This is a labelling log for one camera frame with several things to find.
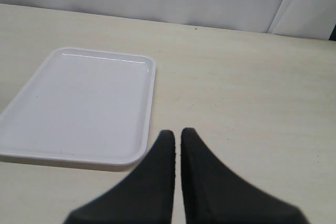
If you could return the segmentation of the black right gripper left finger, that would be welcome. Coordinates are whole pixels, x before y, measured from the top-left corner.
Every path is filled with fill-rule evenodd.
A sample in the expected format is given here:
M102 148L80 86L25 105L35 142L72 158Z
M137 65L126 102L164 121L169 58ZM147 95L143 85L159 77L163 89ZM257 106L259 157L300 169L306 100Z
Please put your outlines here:
M162 130L128 176L70 212L65 223L171 223L174 189L175 137Z

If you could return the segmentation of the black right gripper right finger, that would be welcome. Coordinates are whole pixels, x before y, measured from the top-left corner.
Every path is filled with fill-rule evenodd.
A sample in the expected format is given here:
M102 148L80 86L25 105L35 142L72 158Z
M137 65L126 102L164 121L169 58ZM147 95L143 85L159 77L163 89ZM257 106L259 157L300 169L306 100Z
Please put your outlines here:
M193 128L181 134L181 183L187 223L308 223L298 207L236 175Z

